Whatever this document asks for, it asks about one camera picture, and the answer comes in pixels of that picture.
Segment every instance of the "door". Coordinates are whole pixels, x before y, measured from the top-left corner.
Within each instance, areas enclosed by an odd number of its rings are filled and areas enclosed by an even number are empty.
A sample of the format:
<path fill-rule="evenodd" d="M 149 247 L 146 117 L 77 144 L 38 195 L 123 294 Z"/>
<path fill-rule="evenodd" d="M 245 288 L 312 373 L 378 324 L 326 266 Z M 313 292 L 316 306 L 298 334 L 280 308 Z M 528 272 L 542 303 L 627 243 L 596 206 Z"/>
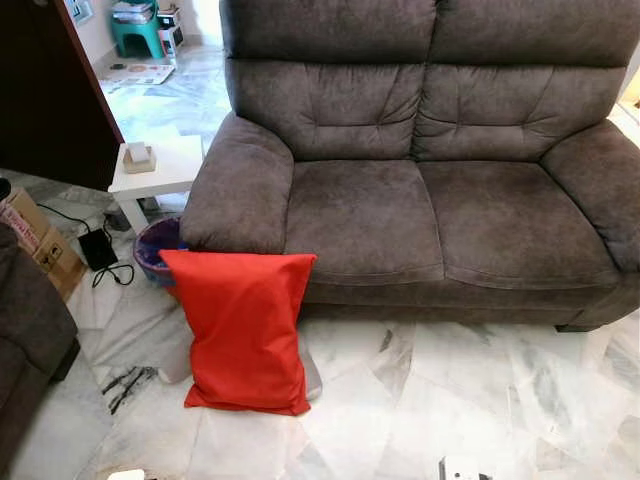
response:
<path fill-rule="evenodd" d="M 2 0 L 0 167 L 106 190 L 118 129 L 64 0 Z"/>

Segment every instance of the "wall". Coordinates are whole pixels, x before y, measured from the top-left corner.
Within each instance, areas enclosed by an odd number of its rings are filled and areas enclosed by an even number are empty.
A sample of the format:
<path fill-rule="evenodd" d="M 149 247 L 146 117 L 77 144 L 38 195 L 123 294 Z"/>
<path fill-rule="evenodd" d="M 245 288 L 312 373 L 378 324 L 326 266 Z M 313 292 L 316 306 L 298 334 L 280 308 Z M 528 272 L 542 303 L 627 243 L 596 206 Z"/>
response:
<path fill-rule="evenodd" d="M 631 96 L 635 98 L 635 100 L 640 97 L 640 44 L 638 44 L 635 53 L 631 57 L 631 62 L 627 69 L 627 76 L 622 83 L 620 94 L 623 95 L 622 99 L 627 101 L 632 101 L 632 98 L 626 98 L 627 96 Z"/>
<path fill-rule="evenodd" d="M 109 24 L 112 4 L 111 0 L 91 0 L 93 17 L 76 25 L 78 37 L 91 64 L 95 64 L 115 47 L 116 42 L 111 36 Z"/>
<path fill-rule="evenodd" d="M 160 0 L 162 7 L 175 3 L 182 14 L 182 33 L 188 40 L 222 46 L 218 0 Z"/>

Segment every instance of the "black cable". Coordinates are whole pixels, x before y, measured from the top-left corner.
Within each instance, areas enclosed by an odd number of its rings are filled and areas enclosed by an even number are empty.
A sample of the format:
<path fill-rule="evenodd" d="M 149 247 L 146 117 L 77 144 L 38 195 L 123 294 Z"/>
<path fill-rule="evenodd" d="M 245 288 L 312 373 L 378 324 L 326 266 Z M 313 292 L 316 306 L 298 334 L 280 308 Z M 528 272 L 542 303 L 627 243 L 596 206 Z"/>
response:
<path fill-rule="evenodd" d="M 48 207 L 47 205 L 43 205 L 42 203 L 38 203 L 36 204 L 39 207 L 42 208 L 46 208 L 47 210 L 51 210 L 53 213 L 57 213 L 58 215 L 60 215 L 61 217 L 66 218 L 67 220 L 72 220 L 74 222 L 80 222 L 82 224 L 84 224 L 85 227 L 87 227 L 87 233 L 91 232 L 91 227 L 89 227 L 89 224 L 87 222 L 85 222 L 84 220 L 80 219 L 80 218 L 73 218 L 70 217 L 69 215 L 65 215 L 62 212 L 59 212 L 58 210 L 56 210 L 55 208 L 51 208 Z M 107 217 L 104 217 L 104 222 L 102 222 L 102 230 L 104 231 L 105 235 L 107 236 L 107 238 L 109 239 L 109 246 L 111 247 L 112 243 L 113 243 L 113 237 L 111 236 L 111 234 L 109 233 L 109 231 L 107 230 Z M 120 277 L 118 277 L 114 270 L 118 270 L 119 268 L 128 268 L 131 270 L 131 278 L 126 281 L 123 282 L 122 280 L 120 280 Z M 93 277 L 93 281 L 91 282 L 91 288 L 96 288 L 98 285 L 100 285 L 100 282 L 102 281 L 102 278 L 104 277 L 105 273 L 110 273 L 113 276 L 113 279 L 115 280 L 115 282 L 118 285 L 122 285 L 122 286 L 127 286 L 127 285 L 131 285 L 131 282 L 133 282 L 133 278 L 135 277 L 136 271 L 133 268 L 133 265 L 127 263 L 124 265 L 116 265 L 115 267 L 105 267 L 102 270 L 98 271 L 94 277 Z"/>
<path fill-rule="evenodd" d="M 120 277 L 118 277 L 115 273 L 114 270 L 117 270 L 119 268 L 128 268 L 129 270 L 131 270 L 131 278 L 129 280 L 127 280 L 126 282 L 123 282 L 122 280 L 120 280 Z M 122 285 L 124 287 L 126 287 L 127 285 L 131 285 L 131 282 L 133 282 L 133 277 L 136 274 L 136 271 L 133 269 L 133 265 L 130 264 L 126 264 L 126 265 L 116 265 L 115 267 L 104 267 L 102 270 L 100 270 L 99 272 L 97 272 L 94 277 L 93 277 L 93 282 L 91 282 L 91 288 L 96 288 L 98 285 L 100 285 L 100 282 L 102 281 L 102 278 L 104 277 L 104 274 L 109 272 L 112 276 L 113 276 L 113 280 L 118 284 L 118 285 Z"/>
<path fill-rule="evenodd" d="M 109 231 L 107 230 L 107 217 L 104 217 L 104 221 L 102 222 L 102 230 L 104 230 L 105 235 L 107 236 L 107 238 L 109 239 L 109 246 L 112 247 L 112 243 L 113 243 L 113 237 L 111 236 L 111 234 L 109 233 Z M 128 268 L 131 270 L 131 278 L 126 281 L 123 282 L 122 280 L 120 280 L 120 277 L 118 277 L 114 270 L 117 270 L 119 268 Z M 126 263 L 124 265 L 116 265 L 115 267 L 104 267 L 102 270 L 98 271 L 94 276 L 93 276 L 93 282 L 91 282 L 91 288 L 96 288 L 98 285 L 100 285 L 100 282 L 102 281 L 102 278 L 104 277 L 104 274 L 109 272 L 111 274 L 111 276 L 113 276 L 113 280 L 118 284 L 118 285 L 122 285 L 124 287 L 126 287 L 127 285 L 131 285 L 131 282 L 133 282 L 133 278 L 136 275 L 136 271 L 133 268 L 133 265 Z"/>
<path fill-rule="evenodd" d="M 70 217 L 68 215 L 65 215 L 62 212 L 59 212 L 55 208 L 48 207 L 46 205 L 43 205 L 42 203 L 37 203 L 36 205 L 38 205 L 39 207 L 42 207 L 42 208 L 46 208 L 47 210 L 51 210 L 53 213 L 57 213 L 58 215 L 60 215 L 61 217 L 66 218 L 67 220 L 72 220 L 74 222 L 80 222 L 80 223 L 84 224 L 84 226 L 87 227 L 87 233 L 89 233 L 91 231 L 91 228 L 89 227 L 89 224 L 87 222 L 85 222 L 84 220 L 80 219 L 80 218 Z"/>

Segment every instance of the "black power adapter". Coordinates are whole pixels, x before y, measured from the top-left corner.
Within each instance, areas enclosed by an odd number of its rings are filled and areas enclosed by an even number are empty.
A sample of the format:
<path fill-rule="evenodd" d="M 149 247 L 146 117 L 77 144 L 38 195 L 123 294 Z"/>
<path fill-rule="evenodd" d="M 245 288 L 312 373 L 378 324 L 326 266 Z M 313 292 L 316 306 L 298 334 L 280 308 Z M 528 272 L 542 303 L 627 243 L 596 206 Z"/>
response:
<path fill-rule="evenodd" d="M 103 229 L 99 228 L 85 233 L 78 237 L 78 241 L 84 258 L 87 259 L 89 267 L 94 272 L 118 262 L 118 257 L 111 248 L 111 242 Z"/>
<path fill-rule="evenodd" d="M 111 237 L 111 234 L 109 234 L 109 232 L 107 231 L 106 217 L 104 222 L 102 223 L 102 228 L 91 230 L 89 224 L 80 218 L 70 217 L 62 212 L 59 212 L 55 208 L 51 208 L 41 203 L 38 203 L 38 206 L 57 213 L 61 217 L 64 217 L 68 220 L 82 223 L 86 227 L 87 233 L 78 237 L 78 242 L 80 242 L 80 248 L 82 249 L 82 253 L 86 258 L 89 267 L 94 272 L 97 272 L 93 277 L 93 282 L 91 283 L 91 286 L 93 288 L 96 288 L 98 286 L 98 284 L 102 281 L 102 277 L 104 277 L 105 273 L 111 274 L 114 281 L 119 285 L 129 285 L 131 284 L 131 282 L 133 282 L 133 277 L 135 275 L 133 265 L 127 263 L 124 265 L 116 265 L 114 267 L 111 266 L 114 263 L 118 263 L 118 257 L 116 257 L 116 254 L 113 251 L 113 247 L 111 246 L 111 241 L 113 239 Z M 120 277 L 118 277 L 118 275 L 115 274 L 116 270 L 122 268 L 128 269 L 131 272 L 129 280 L 123 281 Z"/>

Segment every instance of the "sofa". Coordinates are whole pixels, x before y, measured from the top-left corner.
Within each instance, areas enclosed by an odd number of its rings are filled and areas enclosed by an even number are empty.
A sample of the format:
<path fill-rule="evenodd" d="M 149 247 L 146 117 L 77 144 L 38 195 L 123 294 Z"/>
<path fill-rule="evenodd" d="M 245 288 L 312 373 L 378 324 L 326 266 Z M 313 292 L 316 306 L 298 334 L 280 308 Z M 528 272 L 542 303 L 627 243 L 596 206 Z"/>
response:
<path fill-rule="evenodd" d="M 589 331 L 640 303 L 637 0 L 222 0 L 193 250 L 318 255 L 305 308 Z"/>
<path fill-rule="evenodd" d="M 0 474 L 49 382 L 71 367 L 76 332 L 57 290 L 0 223 Z"/>

